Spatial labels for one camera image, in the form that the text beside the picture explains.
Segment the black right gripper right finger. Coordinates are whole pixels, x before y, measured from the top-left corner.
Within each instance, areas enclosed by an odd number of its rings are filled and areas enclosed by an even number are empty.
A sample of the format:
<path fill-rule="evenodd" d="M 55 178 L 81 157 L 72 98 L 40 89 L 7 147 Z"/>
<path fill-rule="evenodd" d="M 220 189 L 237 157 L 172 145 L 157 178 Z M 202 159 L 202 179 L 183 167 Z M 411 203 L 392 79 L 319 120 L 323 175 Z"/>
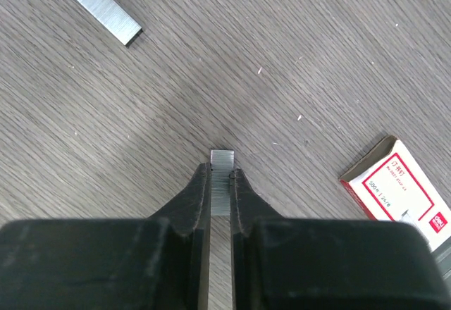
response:
<path fill-rule="evenodd" d="M 230 175 L 235 309 L 449 309 L 425 239 L 390 221 L 286 218 Z"/>

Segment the red white staple box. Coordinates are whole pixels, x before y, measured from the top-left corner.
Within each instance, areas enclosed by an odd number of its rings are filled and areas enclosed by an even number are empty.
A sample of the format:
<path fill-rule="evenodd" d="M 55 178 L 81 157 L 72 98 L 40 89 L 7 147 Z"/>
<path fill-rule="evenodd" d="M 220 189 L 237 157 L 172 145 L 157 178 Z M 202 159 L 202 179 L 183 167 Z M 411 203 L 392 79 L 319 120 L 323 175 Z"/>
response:
<path fill-rule="evenodd" d="M 400 139 L 385 136 L 339 181 L 370 219 L 414 226 L 450 284 L 450 207 Z"/>

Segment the silver staple strip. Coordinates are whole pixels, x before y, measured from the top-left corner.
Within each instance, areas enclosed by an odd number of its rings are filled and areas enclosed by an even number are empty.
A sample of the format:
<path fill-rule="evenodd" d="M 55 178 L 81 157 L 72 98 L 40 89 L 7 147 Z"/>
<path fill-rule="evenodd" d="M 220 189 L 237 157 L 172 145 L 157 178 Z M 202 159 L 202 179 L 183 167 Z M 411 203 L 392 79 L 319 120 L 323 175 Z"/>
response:
<path fill-rule="evenodd" d="M 211 164 L 211 215 L 230 215 L 230 174 L 234 170 L 233 150 L 212 149 Z"/>
<path fill-rule="evenodd" d="M 128 47 L 142 27 L 114 0 L 76 0 L 121 44 Z"/>

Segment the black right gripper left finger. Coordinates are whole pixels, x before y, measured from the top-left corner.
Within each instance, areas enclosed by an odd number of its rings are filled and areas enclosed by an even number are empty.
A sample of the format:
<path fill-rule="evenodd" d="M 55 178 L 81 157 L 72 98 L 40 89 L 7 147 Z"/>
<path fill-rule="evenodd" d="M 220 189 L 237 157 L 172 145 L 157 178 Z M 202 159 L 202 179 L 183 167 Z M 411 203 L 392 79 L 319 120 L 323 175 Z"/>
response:
<path fill-rule="evenodd" d="M 206 309 L 211 166 L 147 218 L 1 228 L 2 309 Z"/>

